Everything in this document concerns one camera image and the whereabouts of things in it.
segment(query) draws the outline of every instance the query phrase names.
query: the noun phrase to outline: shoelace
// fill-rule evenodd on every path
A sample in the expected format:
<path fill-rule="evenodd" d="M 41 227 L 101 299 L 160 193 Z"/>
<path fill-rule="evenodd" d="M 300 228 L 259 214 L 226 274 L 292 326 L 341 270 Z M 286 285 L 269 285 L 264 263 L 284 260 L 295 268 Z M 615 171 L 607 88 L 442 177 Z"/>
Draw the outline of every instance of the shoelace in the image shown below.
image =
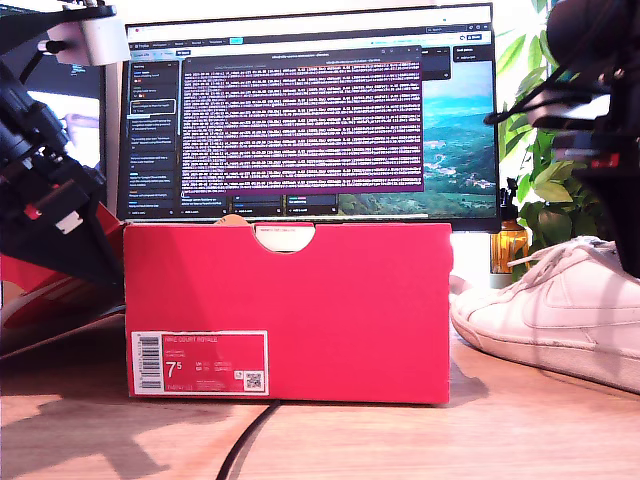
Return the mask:
<path fill-rule="evenodd" d="M 503 291 L 520 290 L 526 286 L 533 285 L 537 281 L 546 280 L 546 277 L 553 271 L 558 262 L 576 249 L 588 251 L 591 255 L 598 257 L 603 263 L 610 265 L 611 259 L 608 258 L 606 254 L 615 253 L 616 244 L 615 242 L 605 242 L 598 237 L 582 236 L 559 245 L 543 248 L 528 257 L 509 262 L 507 265 L 511 267 L 526 262 L 538 261 L 538 263 L 522 276 L 520 281 L 506 287 Z"/>

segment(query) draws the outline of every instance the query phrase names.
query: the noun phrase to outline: shoe box label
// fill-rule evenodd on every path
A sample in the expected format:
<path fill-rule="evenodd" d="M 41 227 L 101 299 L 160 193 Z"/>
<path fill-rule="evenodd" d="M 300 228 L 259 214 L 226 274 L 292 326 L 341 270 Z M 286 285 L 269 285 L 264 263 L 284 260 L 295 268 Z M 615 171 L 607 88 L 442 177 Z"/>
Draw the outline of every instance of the shoe box label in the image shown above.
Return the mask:
<path fill-rule="evenodd" d="M 136 395 L 267 396 L 266 331 L 132 332 Z"/>

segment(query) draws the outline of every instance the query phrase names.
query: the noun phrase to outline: landscape wallpaper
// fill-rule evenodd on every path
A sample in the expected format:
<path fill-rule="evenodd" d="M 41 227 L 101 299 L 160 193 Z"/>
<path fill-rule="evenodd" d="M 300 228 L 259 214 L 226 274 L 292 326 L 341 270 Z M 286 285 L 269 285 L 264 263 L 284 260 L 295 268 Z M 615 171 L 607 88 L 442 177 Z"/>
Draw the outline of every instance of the landscape wallpaper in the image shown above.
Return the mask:
<path fill-rule="evenodd" d="M 342 215 L 429 214 L 486 218 L 496 214 L 491 62 L 453 63 L 450 80 L 425 81 L 424 192 L 339 196 Z"/>

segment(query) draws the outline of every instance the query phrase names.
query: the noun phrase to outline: computer monitor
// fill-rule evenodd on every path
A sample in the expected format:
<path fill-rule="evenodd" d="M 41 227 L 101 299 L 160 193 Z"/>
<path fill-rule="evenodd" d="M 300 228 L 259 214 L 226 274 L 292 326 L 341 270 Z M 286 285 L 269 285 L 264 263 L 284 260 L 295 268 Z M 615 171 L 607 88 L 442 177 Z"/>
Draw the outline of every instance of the computer monitor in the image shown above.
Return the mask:
<path fill-rule="evenodd" d="M 127 35 L 121 219 L 498 228 L 490 3 Z"/>
<path fill-rule="evenodd" d="M 0 16 L 61 10 L 55 0 L 0 0 Z M 0 57 L 18 78 L 45 34 Z M 81 164 L 105 172 L 104 68 L 65 65 L 45 55 L 26 82 L 29 94 L 51 108 L 71 139 L 69 154 Z"/>

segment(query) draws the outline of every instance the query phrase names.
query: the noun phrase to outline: sneaker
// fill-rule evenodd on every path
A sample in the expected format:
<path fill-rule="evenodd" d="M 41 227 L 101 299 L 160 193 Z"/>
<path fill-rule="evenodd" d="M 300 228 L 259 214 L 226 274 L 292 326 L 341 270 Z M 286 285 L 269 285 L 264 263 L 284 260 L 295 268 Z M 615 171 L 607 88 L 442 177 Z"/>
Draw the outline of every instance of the sneaker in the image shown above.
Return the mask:
<path fill-rule="evenodd" d="M 613 242 L 578 237 L 501 290 L 471 288 L 451 304 L 458 333 L 479 350 L 640 393 L 640 281 Z"/>

